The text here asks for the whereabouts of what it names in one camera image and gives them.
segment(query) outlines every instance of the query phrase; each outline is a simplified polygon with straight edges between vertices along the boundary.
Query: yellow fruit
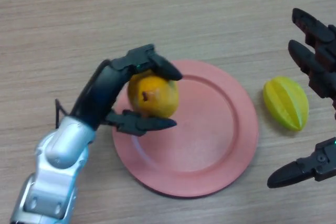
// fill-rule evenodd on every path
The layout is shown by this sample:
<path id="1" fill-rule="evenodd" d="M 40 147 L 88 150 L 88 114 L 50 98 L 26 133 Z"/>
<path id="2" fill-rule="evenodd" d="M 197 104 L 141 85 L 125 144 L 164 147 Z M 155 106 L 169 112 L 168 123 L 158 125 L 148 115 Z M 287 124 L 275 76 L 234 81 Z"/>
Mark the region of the yellow fruit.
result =
<path id="1" fill-rule="evenodd" d="M 270 114 L 284 127 L 301 131 L 308 120 L 309 104 L 302 87 L 277 76 L 264 85 L 264 102 Z"/>
<path id="2" fill-rule="evenodd" d="M 176 81 L 165 80 L 151 70 L 134 75 L 128 86 L 128 98 L 134 111 L 144 116 L 169 118 L 179 105 Z"/>

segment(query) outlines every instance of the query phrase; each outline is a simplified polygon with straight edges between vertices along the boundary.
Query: round plate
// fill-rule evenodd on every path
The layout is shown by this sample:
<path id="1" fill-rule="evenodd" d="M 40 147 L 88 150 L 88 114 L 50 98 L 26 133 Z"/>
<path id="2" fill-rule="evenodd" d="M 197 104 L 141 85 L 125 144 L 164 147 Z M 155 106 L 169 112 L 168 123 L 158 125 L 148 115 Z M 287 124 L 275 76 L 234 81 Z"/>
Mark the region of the round plate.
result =
<path id="1" fill-rule="evenodd" d="M 236 180 L 258 142 L 255 108 L 243 87 L 217 67 L 173 61 L 183 74 L 177 126 L 142 137 L 113 129 L 117 153 L 129 172 L 150 189 L 174 197 L 215 193 Z M 126 87 L 115 110 L 130 109 Z"/>

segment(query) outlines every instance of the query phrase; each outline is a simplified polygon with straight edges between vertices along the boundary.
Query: wooden table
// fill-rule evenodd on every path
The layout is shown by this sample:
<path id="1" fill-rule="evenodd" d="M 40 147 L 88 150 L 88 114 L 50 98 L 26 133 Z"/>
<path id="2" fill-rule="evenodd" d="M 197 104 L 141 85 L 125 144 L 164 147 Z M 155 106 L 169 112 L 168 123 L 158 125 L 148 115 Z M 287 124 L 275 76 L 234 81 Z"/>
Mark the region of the wooden table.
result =
<path id="1" fill-rule="evenodd" d="M 336 22 L 336 0 L 0 0 L 0 217 L 8 223 L 34 147 L 55 123 L 54 99 L 70 109 L 100 61 L 154 43 L 169 60 L 197 59 L 233 75 L 253 100 L 260 123 L 255 158 L 230 187 L 207 198 L 176 200 L 141 187 L 101 127 L 79 176 L 77 224 L 336 223 L 336 178 L 270 190 L 268 176 L 335 136 L 331 100 L 308 88 L 287 52 L 303 42 L 291 22 L 302 8 Z M 306 128 L 289 134 L 261 99 L 275 75 L 298 81 L 310 102 Z"/>

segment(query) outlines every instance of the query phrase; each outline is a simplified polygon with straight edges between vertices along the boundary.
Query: wood grain surface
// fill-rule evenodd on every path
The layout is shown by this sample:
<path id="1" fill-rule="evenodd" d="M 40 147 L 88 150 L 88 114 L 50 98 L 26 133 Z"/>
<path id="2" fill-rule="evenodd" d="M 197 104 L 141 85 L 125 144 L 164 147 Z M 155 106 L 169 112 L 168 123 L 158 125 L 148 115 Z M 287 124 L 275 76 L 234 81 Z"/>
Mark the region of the wood grain surface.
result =
<path id="1" fill-rule="evenodd" d="M 0 223 L 8 223 L 34 148 L 55 123 L 54 99 L 70 109 L 98 64 L 154 43 L 169 60 L 196 59 L 234 76 L 260 123 L 255 158 L 225 190 L 203 199 L 158 196 L 134 181 L 101 127 L 78 179 L 73 224 L 336 223 L 336 178 L 270 190 L 268 176 L 335 136 L 331 100 L 319 99 L 290 58 L 294 7 L 336 23 L 336 0 L 0 0 Z M 264 83 L 298 81 L 310 102 L 306 128 L 282 129 L 265 110 Z"/>

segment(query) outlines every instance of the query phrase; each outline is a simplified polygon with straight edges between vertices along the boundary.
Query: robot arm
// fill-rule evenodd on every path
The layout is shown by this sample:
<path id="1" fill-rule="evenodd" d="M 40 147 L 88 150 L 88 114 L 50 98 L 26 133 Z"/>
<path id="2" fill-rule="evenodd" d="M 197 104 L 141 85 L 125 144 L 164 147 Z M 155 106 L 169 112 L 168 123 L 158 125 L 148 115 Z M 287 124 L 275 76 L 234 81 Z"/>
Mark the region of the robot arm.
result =
<path id="1" fill-rule="evenodd" d="M 56 100 L 56 129 L 36 147 L 36 172 L 21 189 L 11 224 L 70 223 L 77 195 L 76 178 L 88 160 L 88 146 L 101 124 L 137 136 L 176 125 L 171 119 L 142 118 L 129 110 L 119 115 L 111 109 L 132 75 L 149 69 L 166 79 L 182 79 L 170 62 L 156 54 L 153 45 L 146 45 L 130 50 L 122 58 L 103 61 L 70 113 Z M 60 123 L 59 111 L 65 115 Z"/>
<path id="2" fill-rule="evenodd" d="M 309 77 L 309 87 L 320 98 L 331 98 L 336 109 L 336 28 L 325 26 L 312 15 L 294 8 L 293 23 L 304 32 L 305 42 L 315 50 L 312 53 L 301 43 L 291 40 L 289 54 L 301 71 Z M 278 170 L 267 181 L 269 188 L 293 185 L 309 178 L 316 181 L 336 176 L 336 138 L 318 143 L 314 152 L 299 158 Z"/>

